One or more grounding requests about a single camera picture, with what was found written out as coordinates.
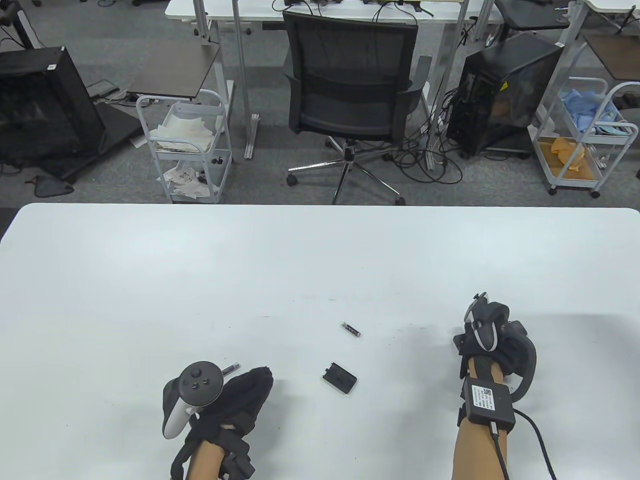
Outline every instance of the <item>label sticker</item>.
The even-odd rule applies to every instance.
[[[474,397],[474,406],[495,411],[492,389],[471,385],[471,393]]]

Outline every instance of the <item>chair base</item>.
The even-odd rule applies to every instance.
[[[340,192],[342,191],[342,187],[344,186],[344,182],[347,178],[347,174],[355,168],[356,170],[359,170],[360,172],[364,173],[368,178],[374,180],[375,182],[382,185],[387,190],[391,191],[396,196],[394,205],[406,205],[404,198],[400,195],[400,193],[395,188],[393,188],[386,182],[382,181],[373,173],[371,173],[369,170],[367,170],[362,165],[356,162],[356,160],[364,160],[364,159],[369,159],[376,156],[381,156],[387,152],[393,151],[392,148],[389,148],[388,150],[379,150],[375,152],[361,152],[359,154],[354,154],[353,149],[350,146],[346,146],[343,148],[336,141],[336,139],[331,136],[327,137],[325,141],[325,145],[327,147],[332,147],[338,152],[340,152],[342,154],[342,159],[289,168],[288,170],[289,174],[287,176],[287,185],[292,187],[298,183],[298,178],[294,175],[294,173],[308,172],[310,170],[320,170],[321,168],[333,168],[333,167],[341,166],[342,175],[340,175],[340,182],[338,183],[338,187],[335,189],[335,192],[333,194],[333,199],[331,201],[331,204],[335,205],[336,202],[338,201],[338,197],[340,196]]]

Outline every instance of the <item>white cart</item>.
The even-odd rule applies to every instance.
[[[578,59],[580,58],[580,55],[582,54],[586,46],[587,43],[584,43],[576,52],[567,75],[569,75],[575,67]],[[568,93],[568,89],[566,87],[570,81],[581,84],[582,88],[584,88],[584,85],[588,85],[589,90],[594,91],[596,93],[596,98],[598,100],[601,100],[600,106],[598,107],[593,120],[584,132],[579,131],[578,127],[573,121],[573,118],[569,114],[569,111],[566,109],[564,102],[561,100]],[[616,115],[616,118],[613,119],[613,121],[603,122],[599,120],[602,117],[605,108],[611,102],[613,95],[621,88],[626,88],[629,86],[640,86],[640,82],[622,82],[614,86],[613,88],[609,88],[609,83],[602,78],[568,76],[563,81],[559,93],[554,97],[551,106],[547,111],[547,115],[544,117],[541,123],[542,127],[539,129],[536,129],[534,127],[529,128],[529,136],[531,137],[534,150],[536,152],[536,155],[538,156],[538,159],[540,160],[542,170],[545,172],[547,180],[550,184],[550,188],[548,190],[549,195],[555,195],[557,193],[556,187],[564,186],[588,188],[591,190],[591,196],[593,198],[598,198],[600,196],[600,188],[607,181],[611,172],[613,172],[616,165],[618,165],[621,158],[627,152],[629,146],[631,146],[633,141],[636,139],[636,136],[638,135],[638,127],[626,121],[619,113]],[[555,154],[551,153],[551,144],[553,143],[555,138],[543,137],[541,135],[544,125],[547,124],[547,120],[549,120],[552,115],[554,117],[554,120],[556,121],[556,125],[558,125],[559,123],[561,125],[564,125],[569,130],[569,135],[567,136],[573,138],[573,140],[575,140],[575,142],[577,143],[573,154],[564,165],[560,162],[560,160],[558,160]],[[602,133],[595,128],[599,126],[613,127],[617,129],[621,134],[611,135]],[[577,157],[578,152],[581,150],[580,147],[587,147],[590,145],[608,145],[610,148],[619,146],[620,149],[618,155],[615,156],[615,158],[610,162],[610,164],[603,172],[600,171],[596,161],[594,160],[590,148],[584,149],[586,168],[581,172],[574,172],[569,170],[569,167],[572,165],[575,158]]]
[[[217,204],[220,202],[222,191],[227,180],[227,175],[233,161],[231,153],[231,140],[229,137],[229,127],[227,124],[227,113],[224,108],[224,103],[220,95],[212,90],[201,89],[200,93],[212,95],[216,102],[219,102],[218,106],[212,105],[199,105],[193,104],[185,98],[181,97],[167,97],[165,95],[142,95],[136,102],[136,110],[140,122],[142,123],[142,129],[144,130],[147,144],[151,150],[151,156],[156,164],[156,169],[159,175],[159,181],[163,186],[164,193],[167,199],[171,202],[197,202],[203,204]],[[175,101],[167,116],[162,123],[163,126],[167,126],[173,117],[180,118],[182,120],[194,120],[196,118],[202,118],[207,128],[214,132],[213,141],[209,148],[205,151],[200,145],[193,143],[184,138],[164,138],[158,136],[152,136],[149,133],[149,127],[147,121],[144,118],[144,112],[142,104],[145,101],[151,100],[168,100]],[[225,147],[218,148],[220,142],[220,135],[224,132]],[[159,144],[159,142],[171,142],[171,143],[183,143],[191,145],[195,152],[183,152],[177,148],[166,148]],[[207,186],[209,188],[208,196],[198,196],[191,198],[186,195],[175,193],[175,186],[170,181],[164,179],[164,171],[161,168],[161,161],[173,161],[176,162],[175,167],[177,170],[190,166],[194,170],[200,172],[204,171]]]

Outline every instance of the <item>blue cloth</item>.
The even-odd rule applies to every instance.
[[[598,107],[600,107],[600,104],[602,103],[602,98],[596,96],[595,92],[581,93],[577,90],[572,90],[562,98],[562,102],[564,103],[566,110],[569,112],[575,126],[580,132],[584,133],[593,120],[593,117],[596,115]],[[604,107],[602,115],[598,120],[602,122],[614,122],[619,115],[620,113],[618,112],[618,109],[613,105],[613,103],[609,102]],[[609,135],[627,134],[622,130],[606,125],[595,127],[595,130],[598,133]]]

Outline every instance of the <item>computer tower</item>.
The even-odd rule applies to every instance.
[[[140,132],[137,118],[93,104],[66,48],[0,53],[0,161],[69,179]]]
[[[562,47],[522,33],[467,57],[447,137],[469,155],[521,133],[533,119]]]

